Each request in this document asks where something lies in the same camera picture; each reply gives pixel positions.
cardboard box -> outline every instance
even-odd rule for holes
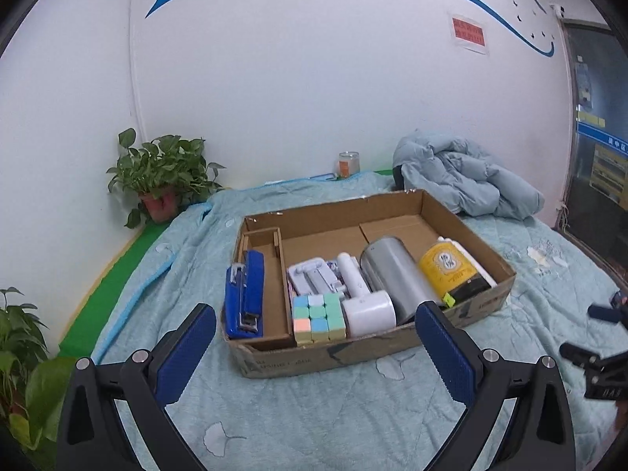
[[[333,259],[340,252],[359,257],[382,236],[403,240],[414,260],[439,236],[460,242],[495,279],[497,286],[445,311],[464,327],[499,310],[513,287],[515,272],[462,221],[424,191],[397,192],[336,203],[299,207],[244,218],[234,261],[247,249],[265,256],[264,338],[230,340],[231,354],[243,376],[296,376],[352,365],[421,344],[414,323],[379,335],[296,347],[286,268],[313,257]]]

silver metal cylinder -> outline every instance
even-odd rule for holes
[[[429,280],[397,237],[386,235],[366,246],[360,256],[360,268],[373,292],[388,292],[397,324],[409,321],[416,313],[416,307],[424,301],[442,304]]]

pothos plant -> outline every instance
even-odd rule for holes
[[[114,174],[108,185],[110,193],[120,184],[122,190],[131,190],[140,196],[150,194],[157,199],[165,190],[174,188],[178,205],[185,207],[205,201],[222,189],[216,179],[224,167],[216,162],[206,162],[203,157],[205,140],[183,140],[179,135],[167,134],[134,148],[136,137],[133,128],[118,134],[124,152],[116,165],[107,170]],[[140,202],[129,214],[125,226],[135,228],[141,223],[142,215],[150,217]]]
[[[36,450],[42,438],[57,440],[70,374],[75,359],[49,360],[39,326],[45,326],[30,303],[9,305],[7,294],[20,294],[15,287],[0,289],[0,423],[9,426],[22,447]]]

green mat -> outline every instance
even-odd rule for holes
[[[393,170],[379,170],[381,175],[392,175]],[[168,227],[169,223],[148,224],[131,247],[114,264],[89,296],[67,335],[59,344],[60,356],[75,358],[92,354],[98,336],[109,319],[122,289],[138,266],[144,254]]]

